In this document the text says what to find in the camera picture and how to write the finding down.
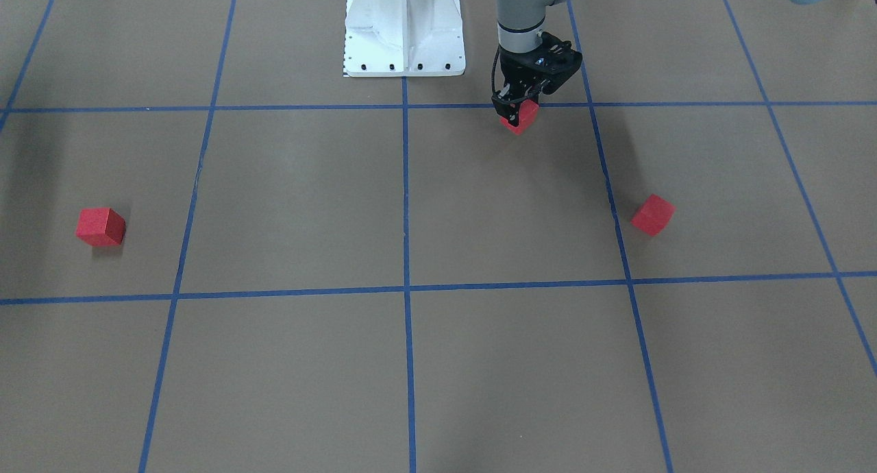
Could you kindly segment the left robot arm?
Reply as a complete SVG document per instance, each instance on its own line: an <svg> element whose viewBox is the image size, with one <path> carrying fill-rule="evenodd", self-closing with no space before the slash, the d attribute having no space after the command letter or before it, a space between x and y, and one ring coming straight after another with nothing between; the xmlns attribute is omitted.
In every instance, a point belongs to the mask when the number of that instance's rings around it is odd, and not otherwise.
<svg viewBox="0 0 877 473"><path fill-rule="evenodd" d="M491 101L522 132L549 108L771 104L728 0L495 0Z"/></svg>

